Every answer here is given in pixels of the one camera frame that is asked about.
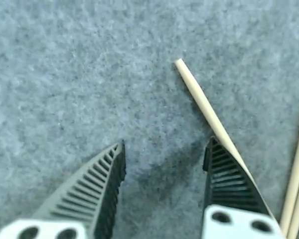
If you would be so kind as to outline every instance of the mounting hole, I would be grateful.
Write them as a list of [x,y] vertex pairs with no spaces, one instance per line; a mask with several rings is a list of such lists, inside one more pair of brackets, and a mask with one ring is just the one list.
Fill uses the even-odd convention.
[[271,227],[267,223],[264,223],[262,221],[253,221],[251,223],[251,226],[256,230],[259,230],[259,231],[262,231],[262,232],[265,232],[265,233],[271,233],[272,232]]
[[24,229],[18,239],[34,239],[38,235],[39,229],[37,227],[30,227]]
[[211,218],[220,223],[231,223],[230,217],[226,213],[223,213],[223,212],[213,213]]
[[74,229],[65,229],[59,233],[56,239],[75,239],[76,231]]

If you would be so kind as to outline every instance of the speckled gray fabric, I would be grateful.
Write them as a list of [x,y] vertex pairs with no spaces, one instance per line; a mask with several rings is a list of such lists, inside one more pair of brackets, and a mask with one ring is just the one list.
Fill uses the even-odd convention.
[[299,0],[0,0],[0,227],[124,139],[113,238],[197,238],[212,131],[178,57],[279,218],[299,136]]

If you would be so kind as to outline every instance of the gray carpet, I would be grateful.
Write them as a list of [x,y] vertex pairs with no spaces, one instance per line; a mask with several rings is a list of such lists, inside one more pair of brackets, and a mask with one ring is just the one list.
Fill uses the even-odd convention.
[[197,238],[212,131],[178,57],[279,218],[299,136],[299,0],[0,0],[0,227],[125,139],[113,238]]

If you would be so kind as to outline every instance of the gray felt surface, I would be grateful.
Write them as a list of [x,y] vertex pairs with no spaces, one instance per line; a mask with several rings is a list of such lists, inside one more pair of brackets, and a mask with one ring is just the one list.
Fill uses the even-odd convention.
[[299,0],[0,0],[0,227],[125,139],[115,239],[197,238],[212,131],[280,217],[299,136]]

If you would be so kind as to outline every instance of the ribbed rubber grip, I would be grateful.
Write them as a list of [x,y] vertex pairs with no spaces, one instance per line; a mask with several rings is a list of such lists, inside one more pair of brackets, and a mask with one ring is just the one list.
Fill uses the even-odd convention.
[[269,215],[254,183],[237,160],[212,137],[205,151],[204,209],[212,204]]
[[89,238],[109,239],[125,167],[124,144],[116,143],[75,172],[33,217],[79,221],[85,226]]

